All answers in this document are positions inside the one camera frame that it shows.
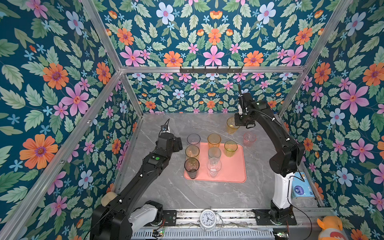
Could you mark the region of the short green glass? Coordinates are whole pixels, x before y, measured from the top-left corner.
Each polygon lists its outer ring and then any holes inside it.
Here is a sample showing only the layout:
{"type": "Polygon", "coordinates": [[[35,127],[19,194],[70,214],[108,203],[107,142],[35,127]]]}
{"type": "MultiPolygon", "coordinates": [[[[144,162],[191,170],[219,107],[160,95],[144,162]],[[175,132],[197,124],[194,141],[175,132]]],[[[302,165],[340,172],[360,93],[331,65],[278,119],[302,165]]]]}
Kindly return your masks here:
{"type": "Polygon", "coordinates": [[[235,155],[236,151],[238,150],[238,145],[235,141],[227,141],[225,142],[224,150],[226,157],[231,158],[235,155]]]}

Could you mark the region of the tall green glass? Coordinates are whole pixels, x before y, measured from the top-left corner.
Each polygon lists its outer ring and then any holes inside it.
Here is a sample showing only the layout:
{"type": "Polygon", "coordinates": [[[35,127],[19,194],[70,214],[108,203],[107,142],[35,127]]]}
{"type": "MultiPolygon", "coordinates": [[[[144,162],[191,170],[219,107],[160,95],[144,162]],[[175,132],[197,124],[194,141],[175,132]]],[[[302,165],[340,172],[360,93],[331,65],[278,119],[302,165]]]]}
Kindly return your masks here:
{"type": "Polygon", "coordinates": [[[198,160],[200,155],[200,149],[195,145],[190,145],[186,148],[185,154],[187,159],[194,158],[198,160]]]}

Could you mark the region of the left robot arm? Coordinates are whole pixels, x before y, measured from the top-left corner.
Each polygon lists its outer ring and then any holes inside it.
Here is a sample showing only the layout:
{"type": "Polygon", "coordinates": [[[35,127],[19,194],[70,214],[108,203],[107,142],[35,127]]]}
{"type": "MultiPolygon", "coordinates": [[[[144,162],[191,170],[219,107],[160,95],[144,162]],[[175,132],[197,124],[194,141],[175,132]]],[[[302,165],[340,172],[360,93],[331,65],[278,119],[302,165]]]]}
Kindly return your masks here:
{"type": "Polygon", "coordinates": [[[135,232],[162,220],[163,205],[148,201],[134,210],[148,187],[169,165],[173,153],[183,149],[182,140],[170,132],[160,133],[155,149],[144,159],[129,184],[115,197],[103,197],[92,214],[91,240],[130,240],[135,232]]]}

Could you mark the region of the teal frosted glass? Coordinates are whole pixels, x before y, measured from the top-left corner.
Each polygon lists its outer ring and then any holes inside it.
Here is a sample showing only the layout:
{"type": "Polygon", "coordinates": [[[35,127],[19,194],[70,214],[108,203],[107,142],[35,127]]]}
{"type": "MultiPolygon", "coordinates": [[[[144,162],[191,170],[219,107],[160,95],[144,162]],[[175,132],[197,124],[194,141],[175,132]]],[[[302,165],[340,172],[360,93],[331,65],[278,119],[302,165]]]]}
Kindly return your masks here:
{"type": "Polygon", "coordinates": [[[209,148],[208,150],[209,159],[220,159],[221,155],[222,155],[222,152],[218,147],[212,147],[212,148],[209,148]]]}

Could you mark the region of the clear colourless glass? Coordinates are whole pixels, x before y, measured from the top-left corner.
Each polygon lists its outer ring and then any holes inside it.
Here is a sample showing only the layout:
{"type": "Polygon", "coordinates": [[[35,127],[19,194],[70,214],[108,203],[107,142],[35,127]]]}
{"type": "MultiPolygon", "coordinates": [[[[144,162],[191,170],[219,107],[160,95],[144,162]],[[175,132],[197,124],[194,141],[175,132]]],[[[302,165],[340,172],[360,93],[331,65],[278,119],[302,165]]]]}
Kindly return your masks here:
{"type": "Polygon", "coordinates": [[[211,178],[215,178],[222,169],[222,162],[220,159],[211,158],[207,163],[208,173],[211,178]]]}

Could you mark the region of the clear blue tall glass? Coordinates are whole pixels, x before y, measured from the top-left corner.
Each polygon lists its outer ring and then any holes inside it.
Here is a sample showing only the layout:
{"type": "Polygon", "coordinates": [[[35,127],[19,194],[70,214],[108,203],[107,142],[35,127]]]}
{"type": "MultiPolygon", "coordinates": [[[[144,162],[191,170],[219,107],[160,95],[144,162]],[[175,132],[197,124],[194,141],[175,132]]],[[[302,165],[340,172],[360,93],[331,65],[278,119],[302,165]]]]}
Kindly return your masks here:
{"type": "Polygon", "coordinates": [[[187,136],[188,146],[200,147],[201,137],[198,134],[192,133],[187,136]]]}

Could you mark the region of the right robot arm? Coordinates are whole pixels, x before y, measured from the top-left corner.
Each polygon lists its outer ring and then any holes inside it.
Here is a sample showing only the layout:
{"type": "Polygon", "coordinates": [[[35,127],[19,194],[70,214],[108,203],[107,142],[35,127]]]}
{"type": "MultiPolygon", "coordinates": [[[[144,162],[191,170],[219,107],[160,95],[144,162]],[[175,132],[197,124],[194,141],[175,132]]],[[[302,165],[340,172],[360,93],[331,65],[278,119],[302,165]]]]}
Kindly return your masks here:
{"type": "Polygon", "coordinates": [[[240,93],[238,109],[234,115],[235,125],[250,129],[259,123],[275,147],[276,154],[269,160],[275,174],[275,187],[268,220],[275,225],[288,223],[294,218],[292,184],[305,147],[289,135],[267,102],[255,101],[250,93],[240,93]]]}

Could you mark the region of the short pink glass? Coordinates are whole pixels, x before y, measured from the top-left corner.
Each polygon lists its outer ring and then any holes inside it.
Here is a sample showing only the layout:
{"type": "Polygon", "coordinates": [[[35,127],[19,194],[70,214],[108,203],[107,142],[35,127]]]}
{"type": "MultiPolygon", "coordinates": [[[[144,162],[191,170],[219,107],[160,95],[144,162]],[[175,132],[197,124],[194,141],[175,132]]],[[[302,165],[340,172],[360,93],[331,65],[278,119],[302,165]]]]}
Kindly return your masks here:
{"type": "Polygon", "coordinates": [[[245,147],[250,147],[257,140],[257,136],[254,133],[246,132],[243,135],[243,144],[245,147]]]}

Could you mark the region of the tall grey smoky glass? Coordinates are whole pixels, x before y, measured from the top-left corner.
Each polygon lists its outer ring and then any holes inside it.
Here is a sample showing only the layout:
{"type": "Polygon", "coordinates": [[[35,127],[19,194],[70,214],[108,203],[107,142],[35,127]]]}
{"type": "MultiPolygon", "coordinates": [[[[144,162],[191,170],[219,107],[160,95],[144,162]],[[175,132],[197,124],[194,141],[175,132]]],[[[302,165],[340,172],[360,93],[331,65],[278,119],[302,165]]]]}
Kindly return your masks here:
{"type": "Polygon", "coordinates": [[[195,179],[200,168],[200,162],[196,158],[189,158],[185,161],[184,168],[188,176],[195,179]]]}

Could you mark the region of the tall yellow glass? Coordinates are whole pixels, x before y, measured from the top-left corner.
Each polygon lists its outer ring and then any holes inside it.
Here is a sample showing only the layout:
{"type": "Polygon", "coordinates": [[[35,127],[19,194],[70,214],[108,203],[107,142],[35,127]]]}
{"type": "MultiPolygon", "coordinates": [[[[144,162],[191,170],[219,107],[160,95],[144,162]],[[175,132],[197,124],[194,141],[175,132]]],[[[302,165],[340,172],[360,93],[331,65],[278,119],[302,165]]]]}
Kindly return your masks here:
{"type": "Polygon", "coordinates": [[[220,135],[212,133],[208,136],[207,140],[209,148],[219,148],[222,138],[220,135]]]}

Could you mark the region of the short yellow glass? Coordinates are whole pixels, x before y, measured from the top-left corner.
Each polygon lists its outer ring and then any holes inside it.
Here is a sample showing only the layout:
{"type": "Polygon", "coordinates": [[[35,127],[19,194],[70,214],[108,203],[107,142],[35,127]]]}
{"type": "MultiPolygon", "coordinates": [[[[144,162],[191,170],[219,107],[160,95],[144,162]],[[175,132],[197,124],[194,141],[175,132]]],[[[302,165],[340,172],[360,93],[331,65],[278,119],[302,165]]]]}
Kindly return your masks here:
{"type": "Polygon", "coordinates": [[[235,133],[240,127],[236,126],[235,124],[235,118],[230,117],[227,119],[227,133],[228,134],[233,134],[235,133]]]}

